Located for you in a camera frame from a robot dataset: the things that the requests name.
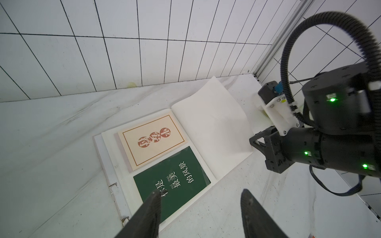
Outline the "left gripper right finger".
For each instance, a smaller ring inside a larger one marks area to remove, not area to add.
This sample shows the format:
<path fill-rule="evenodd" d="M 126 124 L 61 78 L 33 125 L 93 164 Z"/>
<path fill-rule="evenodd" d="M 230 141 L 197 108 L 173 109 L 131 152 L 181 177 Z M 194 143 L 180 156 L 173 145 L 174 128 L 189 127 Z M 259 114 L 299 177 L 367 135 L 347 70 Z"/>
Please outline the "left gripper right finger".
<path fill-rule="evenodd" d="M 287 238 L 248 189 L 241 194 L 241 214 L 245 238 Z"/>

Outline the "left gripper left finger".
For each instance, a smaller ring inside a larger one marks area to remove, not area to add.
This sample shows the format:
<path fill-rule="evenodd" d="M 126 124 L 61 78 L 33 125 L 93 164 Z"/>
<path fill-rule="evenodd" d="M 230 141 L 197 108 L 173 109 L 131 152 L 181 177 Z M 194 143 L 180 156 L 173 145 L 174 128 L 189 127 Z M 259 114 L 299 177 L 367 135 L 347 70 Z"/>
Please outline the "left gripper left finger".
<path fill-rule="evenodd" d="M 157 238 L 161 223 L 160 190 L 153 191 L 115 238 Z"/>

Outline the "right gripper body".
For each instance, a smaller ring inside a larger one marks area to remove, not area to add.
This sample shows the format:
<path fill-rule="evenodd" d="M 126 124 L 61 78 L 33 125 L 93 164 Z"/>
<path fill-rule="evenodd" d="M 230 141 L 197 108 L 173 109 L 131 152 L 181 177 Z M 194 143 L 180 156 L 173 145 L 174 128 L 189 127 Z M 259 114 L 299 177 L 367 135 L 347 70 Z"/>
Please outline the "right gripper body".
<path fill-rule="evenodd" d="M 266 168 L 281 174 L 294 163 L 324 169 L 321 152 L 322 134 L 313 128 L 292 128 L 281 136 L 271 126 L 249 139 L 250 145 L 265 156 Z"/>

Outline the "green card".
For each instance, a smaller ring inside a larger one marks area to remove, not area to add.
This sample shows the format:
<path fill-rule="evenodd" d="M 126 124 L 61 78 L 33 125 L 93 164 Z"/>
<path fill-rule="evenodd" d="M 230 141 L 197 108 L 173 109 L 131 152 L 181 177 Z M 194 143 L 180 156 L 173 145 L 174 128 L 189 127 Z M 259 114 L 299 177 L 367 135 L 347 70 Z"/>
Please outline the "green card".
<path fill-rule="evenodd" d="M 162 192 L 161 222 L 211 184 L 189 146 L 135 175 L 134 181 L 142 201 L 156 189 Z"/>

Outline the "cream framed card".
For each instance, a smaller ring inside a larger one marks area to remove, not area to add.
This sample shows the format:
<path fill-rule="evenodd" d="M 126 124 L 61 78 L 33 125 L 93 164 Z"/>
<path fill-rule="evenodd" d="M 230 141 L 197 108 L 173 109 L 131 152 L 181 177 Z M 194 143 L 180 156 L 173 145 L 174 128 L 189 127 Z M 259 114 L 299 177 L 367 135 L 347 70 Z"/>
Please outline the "cream framed card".
<path fill-rule="evenodd" d="M 134 171 L 187 143 L 172 112 L 128 126 L 118 136 Z"/>

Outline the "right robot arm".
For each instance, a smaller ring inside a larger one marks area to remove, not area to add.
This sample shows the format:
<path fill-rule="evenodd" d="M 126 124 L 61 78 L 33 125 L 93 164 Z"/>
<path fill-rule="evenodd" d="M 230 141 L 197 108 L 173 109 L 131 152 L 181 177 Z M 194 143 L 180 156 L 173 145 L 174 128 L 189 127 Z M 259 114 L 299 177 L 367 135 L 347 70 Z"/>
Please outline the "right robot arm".
<path fill-rule="evenodd" d="M 290 87 L 289 58 L 298 38 L 321 24 L 346 32 L 364 61 L 305 79 L 299 108 Z M 283 48 L 280 79 L 264 85 L 258 96 L 263 108 L 280 100 L 286 112 L 278 118 L 269 113 L 273 125 L 249 140 L 265 156 L 268 170 L 280 174 L 297 162 L 310 170 L 357 174 L 358 183 L 344 196 L 360 192 L 365 177 L 381 176 L 381 50 L 363 22 L 344 12 L 321 12 L 304 20 Z"/>

